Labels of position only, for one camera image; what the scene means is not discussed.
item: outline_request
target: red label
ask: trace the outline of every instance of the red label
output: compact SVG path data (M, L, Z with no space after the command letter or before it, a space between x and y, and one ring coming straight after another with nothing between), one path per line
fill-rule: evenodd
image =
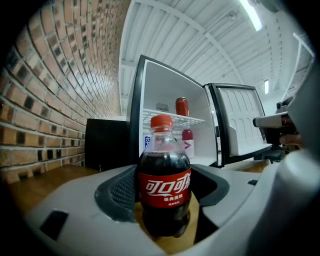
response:
M182 205L191 196L191 169L173 175L153 176L139 172L140 199L157 208Z

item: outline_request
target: cola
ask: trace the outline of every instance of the cola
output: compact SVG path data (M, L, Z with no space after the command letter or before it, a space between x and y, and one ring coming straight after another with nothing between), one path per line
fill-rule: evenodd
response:
M153 134L137 166L142 219L153 237L180 237L190 221L190 160L172 124L168 115L151 119Z

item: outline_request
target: white ceiling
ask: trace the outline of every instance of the white ceiling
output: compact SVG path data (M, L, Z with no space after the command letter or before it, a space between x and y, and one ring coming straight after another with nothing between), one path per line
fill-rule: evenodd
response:
M239 0L133 0L125 21L119 84L122 114L140 55L163 62L200 84L230 83L257 87L264 95L286 88L297 56L301 29L284 12L256 7L263 28L256 32ZM292 86L305 76L310 56L301 63Z

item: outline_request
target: wire rack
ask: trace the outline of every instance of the wire rack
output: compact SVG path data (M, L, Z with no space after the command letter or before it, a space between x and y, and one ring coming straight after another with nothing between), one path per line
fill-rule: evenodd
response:
M200 123L204 123L205 120L197 119L193 117L178 115L178 114L172 114L167 112L161 112L157 110L151 110L151 109L143 109L143 125L146 127L150 127L151 118L156 115L168 115L171 116L173 119L173 127L174 128L183 128L188 126L194 126Z

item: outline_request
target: brick wall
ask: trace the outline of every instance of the brick wall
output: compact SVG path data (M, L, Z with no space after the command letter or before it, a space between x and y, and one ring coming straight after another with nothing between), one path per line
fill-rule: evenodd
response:
M0 167L7 183L84 165L88 118L121 114L122 29L130 0L55 0L30 18L0 76Z

